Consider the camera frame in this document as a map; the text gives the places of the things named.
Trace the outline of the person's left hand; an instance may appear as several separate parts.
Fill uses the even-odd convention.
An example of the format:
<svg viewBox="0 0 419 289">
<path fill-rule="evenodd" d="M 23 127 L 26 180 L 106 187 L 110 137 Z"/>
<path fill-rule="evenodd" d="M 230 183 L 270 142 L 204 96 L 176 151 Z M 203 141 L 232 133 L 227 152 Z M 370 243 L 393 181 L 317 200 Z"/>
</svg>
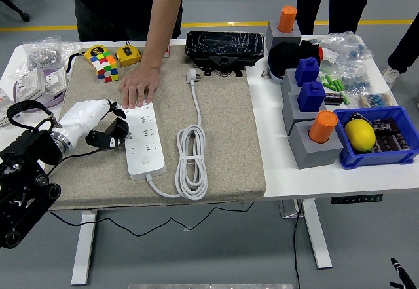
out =
<svg viewBox="0 0 419 289">
<path fill-rule="evenodd" d="M 133 109 L 152 102 L 159 82 L 160 67 L 140 64 L 122 78 L 119 88 L 122 93 L 122 107 Z"/>
</svg>

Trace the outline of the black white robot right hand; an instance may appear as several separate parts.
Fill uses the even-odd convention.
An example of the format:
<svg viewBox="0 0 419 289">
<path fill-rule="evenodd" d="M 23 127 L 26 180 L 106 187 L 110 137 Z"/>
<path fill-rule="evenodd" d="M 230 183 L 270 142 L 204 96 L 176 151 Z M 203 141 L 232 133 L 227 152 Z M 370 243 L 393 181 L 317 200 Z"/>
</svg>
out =
<svg viewBox="0 0 419 289">
<path fill-rule="evenodd" d="M 401 264 L 395 258 L 390 258 L 390 261 L 401 280 L 401 284 L 390 282 L 390 286 L 400 289 L 417 289 L 409 274 L 402 268 Z"/>
</svg>

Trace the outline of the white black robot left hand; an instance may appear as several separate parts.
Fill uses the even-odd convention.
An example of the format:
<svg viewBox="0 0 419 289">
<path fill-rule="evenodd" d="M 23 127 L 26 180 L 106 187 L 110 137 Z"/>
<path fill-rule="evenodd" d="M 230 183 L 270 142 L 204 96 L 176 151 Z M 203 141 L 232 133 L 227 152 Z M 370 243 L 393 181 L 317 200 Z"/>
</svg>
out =
<svg viewBox="0 0 419 289">
<path fill-rule="evenodd" d="M 113 112 L 117 117 L 126 118 L 124 110 L 113 100 L 76 102 L 50 133 L 63 156 L 69 155 L 75 149 L 78 140 L 88 136 L 109 112 Z"/>
</svg>

